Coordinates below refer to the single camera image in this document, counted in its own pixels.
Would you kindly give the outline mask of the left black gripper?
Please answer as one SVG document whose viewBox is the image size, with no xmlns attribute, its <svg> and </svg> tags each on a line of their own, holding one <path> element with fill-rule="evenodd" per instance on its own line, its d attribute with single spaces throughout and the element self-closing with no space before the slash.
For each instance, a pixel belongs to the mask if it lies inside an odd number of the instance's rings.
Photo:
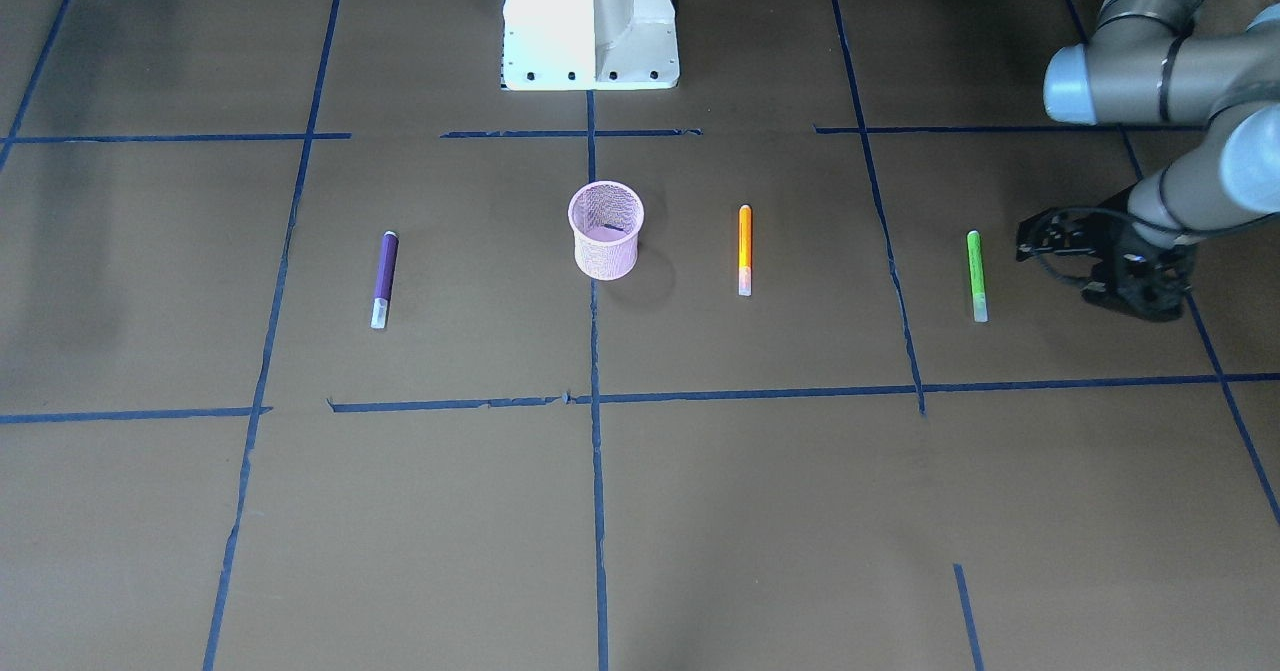
<svg viewBox="0 0 1280 671">
<path fill-rule="evenodd" d="M 1097 263 L 1080 296 L 1088 305 L 1147 323 L 1171 323 L 1183 316 L 1194 246 L 1161 248 L 1121 222 L 1087 222 L 1085 242 Z"/>
</svg>

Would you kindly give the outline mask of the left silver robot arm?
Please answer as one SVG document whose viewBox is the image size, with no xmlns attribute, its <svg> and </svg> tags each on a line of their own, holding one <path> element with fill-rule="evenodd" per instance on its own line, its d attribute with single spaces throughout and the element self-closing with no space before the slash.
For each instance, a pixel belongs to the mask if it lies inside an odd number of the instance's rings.
<svg viewBox="0 0 1280 671">
<path fill-rule="evenodd" d="M 1277 6 L 1235 35 L 1199 36 L 1204 1 L 1105 0 L 1093 36 L 1061 47 L 1043 82 L 1053 120 L 1199 124 L 1199 146 L 1096 206 L 1028 216 L 1015 241 L 1018 261 L 1092 257 L 1087 277 L 1060 282 L 1149 323 L 1181 316 L 1201 242 L 1277 216 Z"/>
</svg>

